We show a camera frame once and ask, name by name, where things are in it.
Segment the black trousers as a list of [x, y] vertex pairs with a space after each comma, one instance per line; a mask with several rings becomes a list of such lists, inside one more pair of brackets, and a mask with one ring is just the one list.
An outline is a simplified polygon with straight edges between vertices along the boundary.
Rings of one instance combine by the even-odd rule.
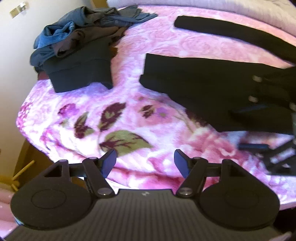
[[147, 54], [139, 81], [218, 132], [292, 133], [295, 67]]

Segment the blue jeans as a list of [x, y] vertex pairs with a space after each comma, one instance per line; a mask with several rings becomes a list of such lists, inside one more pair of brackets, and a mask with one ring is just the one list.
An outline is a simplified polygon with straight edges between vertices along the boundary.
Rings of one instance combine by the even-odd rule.
[[30, 56], [30, 65], [34, 67], [37, 73], [42, 72], [44, 62], [55, 55], [53, 45], [65, 40], [74, 30], [74, 21], [56, 22], [44, 27], [34, 41], [34, 52]]

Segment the yellow wooden object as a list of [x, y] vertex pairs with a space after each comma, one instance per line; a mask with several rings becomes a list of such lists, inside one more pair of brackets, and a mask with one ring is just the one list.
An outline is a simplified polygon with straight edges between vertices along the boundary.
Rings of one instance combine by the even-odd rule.
[[35, 160], [30, 161], [26, 166], [24, 166], [18, 173], [16, 173], [13, 177], [8, 177], [1, 175], [0, 182], [3, 185], [10, 186], [14, 192], [17, 192], [20, 187], [20, 182], [18, 178], [27, 171], [32, 165], [34, 165]]

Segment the pink rose blanket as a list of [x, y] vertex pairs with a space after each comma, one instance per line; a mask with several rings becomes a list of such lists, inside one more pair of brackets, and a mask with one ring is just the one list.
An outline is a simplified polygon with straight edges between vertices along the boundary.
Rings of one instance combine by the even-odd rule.
[[128, 29], [111, 61], [112, 90], [94, 83], [56, 93], [49, 80], [32, 88], [18, 112], [21, 134], [52, 161], [79, 163], [101, 156], [109, 148], [118, 152], [108, 176], [115, 189], [173, 189], [183, 178], [174, 165], [174, 151], [219, 163], [231, 159], [269, 186], [281, 208], [295, 207], [295, 177], [269, 176], [255, 156], [237, 150], [242, 141], [276, 147], [287, 135], [246, 132], [219, 133], [172, 102], [166, 95], [142, 88], [139, 77], [147, 53], [175, 57], [203, 57], [287, 67], [288, 63], [247, 43], [174, 27], [178, 16], [202, 16], [234, 22], [273, 34], [290, 44], [295, 37], [246, 16], [181, 6], [143, 6], [158, 16]]

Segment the black folded garment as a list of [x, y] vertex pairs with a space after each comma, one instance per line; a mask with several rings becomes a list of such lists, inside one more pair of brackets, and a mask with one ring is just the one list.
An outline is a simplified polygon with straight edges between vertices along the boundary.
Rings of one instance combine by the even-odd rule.
[[64, 58], [54, 56], [45, 61], [43, 69], [55, 92], [68, 92], [95, 82], [112, 89], [111, 60], [114, 52], [111, 44], [111, 38], [97, 39]]

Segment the dark grey garment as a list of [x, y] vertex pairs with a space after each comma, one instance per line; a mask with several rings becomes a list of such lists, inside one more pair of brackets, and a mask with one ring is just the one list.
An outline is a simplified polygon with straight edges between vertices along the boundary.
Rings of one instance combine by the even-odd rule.
[[87, 43], [104, 37], [118, 39], [134, 24], [156, 18], [157, 14], [144, 13], [138, 6], [94, 9], [83, 6], [72, 10], [57, 21], [62, 31], [60, 39], [51, 44], [56, 57], [65, 57]]

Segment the lilac striped folded quilt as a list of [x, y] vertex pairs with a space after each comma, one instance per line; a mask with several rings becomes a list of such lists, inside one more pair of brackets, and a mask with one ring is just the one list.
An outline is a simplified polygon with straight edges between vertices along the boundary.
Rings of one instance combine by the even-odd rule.
[[191, 6], [202, 9], [227, 11], [247, 16], [277, 27], [295, 36], [295, 6], [290, 1], [265, 0], [143, 0], [107, 1], [108, 6], [121, 8], [130, 5]]

